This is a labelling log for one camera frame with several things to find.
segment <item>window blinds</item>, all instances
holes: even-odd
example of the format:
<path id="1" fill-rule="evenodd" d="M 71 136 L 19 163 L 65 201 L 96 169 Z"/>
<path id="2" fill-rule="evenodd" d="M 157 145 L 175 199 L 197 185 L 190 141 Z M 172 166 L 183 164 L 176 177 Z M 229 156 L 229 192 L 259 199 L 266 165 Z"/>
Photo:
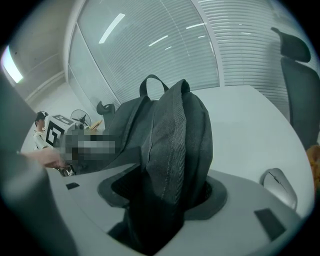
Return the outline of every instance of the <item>window blinds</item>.
<path id="1" fill-rule="evenodd" d="M 91 0 L 78 24 L 120 103 L 139 97 L 139 86 L 149 74 L 168 87 L 181 79 L 191 90 L 219 86 L 207 30 L 189 0 Z M 164 93 L 153 79 L 148 80 L 147 90 L 151 99 Z"/>
<path id="2" fill-rule="evenodd" d="M 289 104 L 281 68 L 280 31 L 304 40 L 311 51 L 311 68 L 317 55 L 306 35 L 281 5 L 268 0 L 198 0 L 204 10 L 222 58 L 226 86 L 251 85 L 265 95 L 287 118 Z"/>

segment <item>white desk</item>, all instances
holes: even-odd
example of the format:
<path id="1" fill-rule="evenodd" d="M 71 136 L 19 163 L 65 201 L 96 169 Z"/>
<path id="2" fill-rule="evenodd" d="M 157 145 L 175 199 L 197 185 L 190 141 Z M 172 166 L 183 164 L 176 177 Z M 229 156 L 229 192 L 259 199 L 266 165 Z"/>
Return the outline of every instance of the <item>white desk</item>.
<path id="1" fill-rule="evenodd" d="M 206 106 L 212 128 L 211 169 L 259 182 L 280 168 L 297 195 L 296 212 L 310 214 L 314 183 L 306 152 L 281 112 L 249 85 L 192 91 Z"/>

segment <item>cap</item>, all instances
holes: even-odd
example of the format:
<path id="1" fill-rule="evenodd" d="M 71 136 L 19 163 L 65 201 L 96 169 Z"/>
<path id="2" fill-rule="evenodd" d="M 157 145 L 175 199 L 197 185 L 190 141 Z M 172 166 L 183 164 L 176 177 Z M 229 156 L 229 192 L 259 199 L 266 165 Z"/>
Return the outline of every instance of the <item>cap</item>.
<path id="1" fill-rule="evenodd" d="M 35 122 L 36 121 L 39 121 L 39 120 L 41 120 L 41 119 L 45 119 L 46 118 L 46 116 L 45 116 L 45 114 L 44 113 L 42 113 L 42 112 L 38 112 L 38 113 L 36 113 L 36 118 L 35 118 Z"/>

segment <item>pixelated blur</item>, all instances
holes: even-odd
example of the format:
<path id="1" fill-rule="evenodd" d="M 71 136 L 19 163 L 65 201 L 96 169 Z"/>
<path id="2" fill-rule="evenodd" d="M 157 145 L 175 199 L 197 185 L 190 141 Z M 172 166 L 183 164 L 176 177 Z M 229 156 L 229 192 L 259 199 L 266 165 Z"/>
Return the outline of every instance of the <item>pixelated blur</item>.
<path id="1" fill-rule="evenodd" d="M 70 130 L 61 139 L 60 155 L 75 168 L 94 172 L 106 167 L 120 150 L 120 139 L 85 129 Z"/>

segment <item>black pad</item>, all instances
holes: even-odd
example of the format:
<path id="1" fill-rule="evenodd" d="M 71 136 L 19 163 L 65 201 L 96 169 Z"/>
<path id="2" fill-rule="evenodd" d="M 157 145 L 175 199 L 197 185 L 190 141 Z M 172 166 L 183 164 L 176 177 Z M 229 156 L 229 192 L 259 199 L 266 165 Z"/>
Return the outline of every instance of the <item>black pad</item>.
<path id="1" fill-rule="evenodd" d="M 276 240 L 286 231 L 286 228 L 270 209 L 256 210 L 254 214 L 260 221 L 264 231 L 267 233 L 271 241 Z"/>

